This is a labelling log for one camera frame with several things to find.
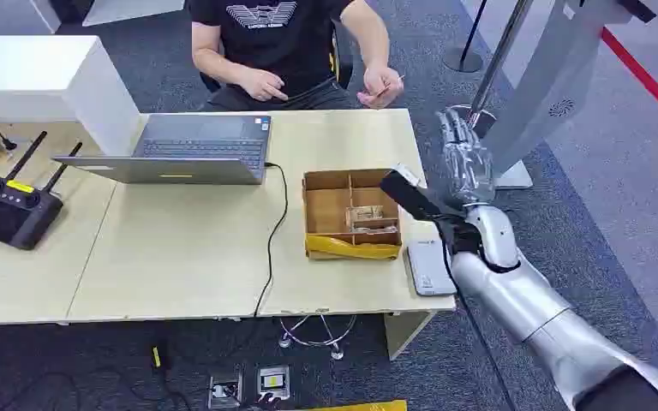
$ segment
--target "black router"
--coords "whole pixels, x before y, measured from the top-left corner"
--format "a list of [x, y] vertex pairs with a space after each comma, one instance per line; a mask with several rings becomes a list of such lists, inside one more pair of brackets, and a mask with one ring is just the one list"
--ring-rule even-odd
[[[66, 170], [66, 165], [59, 167], [40, 190], [14, 180], [44, 137], [46, 132], [42, 131], [14, 169], [5, 178], [0, 177], [0, 242], [22, 250], [36, 247], [64, 206], [50, 191]], [[80, 148], [81, 143], [78, 143], [69, 156], [74, 156]]]

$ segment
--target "stanchion post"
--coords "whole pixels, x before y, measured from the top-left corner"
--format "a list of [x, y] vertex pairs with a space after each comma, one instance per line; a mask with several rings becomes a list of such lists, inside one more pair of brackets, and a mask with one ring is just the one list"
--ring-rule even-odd
[[[498, 75], [499, 71], [503, 68], [503, 62], [505, 62], [505, 58], [508, 57], [508, 52], [511, 50], [513, 40], [516, 39], [518, 30], [521, 28], [521, 25], [523, 25], [523, 20], [525, 20], [532, 3], [533, 0], [518, 0], [516, 2], [516, 7], [513, 8], [513, 12], [511, 13], [511, 18], [508, 19], [508, 23], [505, 24], [505, 29], [500, 36], [498, 47], [495, 49], [493, 58], [488, 64], [488, 70], [486, 70], [486, 74], [483, 76], [483, 80], [478, 87], [478, 93], [476, 93], [476, 96], [473, 98], [473, 103], [470, 105], [470, 110], [468, 111], [468, 123], [473, 129], [476, 128], [479, 122], [490, 121], [490, 125], [493, 125], [493, 122], [495, 122], [495, 117], [484, 110], [486, 103], [488, 102], [490, 87], [493, 85], [495, 76]], [[482, 129], [489, 130], [490, 126], [484, 125]]]
[[476, 35], [478, 24], [481, 22], [483, 10], [486, 8], [488, 0], [482, 0], [481, 7], [478, 8], [476, 19], [473, 21], [473, 27], [470, 29], [468, 40], [465, 42], [465, 47], [451, 47], [445, 52], [443, 63], [449, 68], [462, 73], [475, 73], [483, 68], [483, 59], [478, 53], [470, 51], [470, 44]]

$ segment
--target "black t-shirt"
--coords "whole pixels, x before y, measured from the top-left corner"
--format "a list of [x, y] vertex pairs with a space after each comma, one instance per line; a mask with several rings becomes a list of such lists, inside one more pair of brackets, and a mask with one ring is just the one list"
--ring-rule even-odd
[[281, 77], [296, 96], [332, 76], [332, 21], [352, 0], [190, 0], [193, 21], [220, 26], [225, 58]]

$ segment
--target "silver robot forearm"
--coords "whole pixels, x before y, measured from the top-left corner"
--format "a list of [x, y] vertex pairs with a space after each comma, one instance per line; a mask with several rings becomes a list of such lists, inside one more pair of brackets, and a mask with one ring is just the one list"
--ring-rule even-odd
[[[571, 310], [517, 249], [505, 213], [478, 205], [466, 222], [478, 228], [483, 247], [480, 255], [452, 256], [453, 280], [465, 296], [481, 301], [501, 326], [533, 350], [569, 409], [601, 409], [594, 406], [602, 403], [607, 411], [658, 409], [658, 369], [617, 347]], [[613, 392], [610, 382], [624, 384], [626, 396]], [[634, 399], [637, 405], [648, 401], [649, 408], [628, 408], [631, 395], [639, 396]]]

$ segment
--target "desk leg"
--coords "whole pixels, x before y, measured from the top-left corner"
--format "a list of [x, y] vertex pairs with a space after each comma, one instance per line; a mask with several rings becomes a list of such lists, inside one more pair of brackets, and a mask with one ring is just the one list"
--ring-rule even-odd
[[390, 361], [396, 360], [402, 354], [436, 313], [437, 311], [419, 311], [400, 315], [385, 314], [387, 352], [390, 355]]

